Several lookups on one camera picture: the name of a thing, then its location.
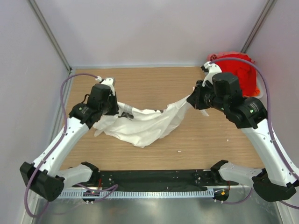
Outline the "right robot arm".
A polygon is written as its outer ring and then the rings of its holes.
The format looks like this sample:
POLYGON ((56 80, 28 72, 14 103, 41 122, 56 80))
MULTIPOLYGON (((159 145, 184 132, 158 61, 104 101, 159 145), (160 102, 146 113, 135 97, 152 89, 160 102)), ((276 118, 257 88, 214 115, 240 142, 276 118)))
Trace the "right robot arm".
POLYGON ((264 168, 248 168, 221 160, 211 167, 214 184, 232 181, 247 185, 268 202, 288 200, 296 194, 297 168, 290 159, 287 163, 281 159, 277 152, 280 143, 268 127, 267 110, 259 99, 242 95, 238 77, 223 72, 207 83, 198 80, 187 102, 197 110, 214 108, 222 112, 246 135, 264 164, 264 168))

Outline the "white t-shirt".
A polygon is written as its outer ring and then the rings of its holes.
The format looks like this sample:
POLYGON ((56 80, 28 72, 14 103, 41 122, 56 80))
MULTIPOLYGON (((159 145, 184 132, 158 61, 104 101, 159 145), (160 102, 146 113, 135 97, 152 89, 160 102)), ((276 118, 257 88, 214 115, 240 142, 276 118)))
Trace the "white t-shirt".
POLYGON ((101 133, 128 142, 135 147, 144 148, 157 139, 162 139, 174 131, 183 121, 188 109, 190 95, 168 104, 164 110, 140 110, 118 102, 118 114, 104 115, 93 125, 94 136, 101 133))

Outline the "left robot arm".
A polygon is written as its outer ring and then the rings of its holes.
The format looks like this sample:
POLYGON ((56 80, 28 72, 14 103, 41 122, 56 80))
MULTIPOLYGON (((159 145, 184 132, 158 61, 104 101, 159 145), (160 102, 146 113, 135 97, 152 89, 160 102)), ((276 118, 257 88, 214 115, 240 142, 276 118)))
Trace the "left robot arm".
POLYGON ((88 162, 60 170, 76 143, 103 115, 118 113, 114 85, 108 81, 94 85, 85 100, 86 103, 72 108, 66 125, 46 150, 31 164, 24 162, 20 167, 25 185, 49 202, 56 200, 65 188, 80 183, 93 187, 99 181, 99 169, 88 162))

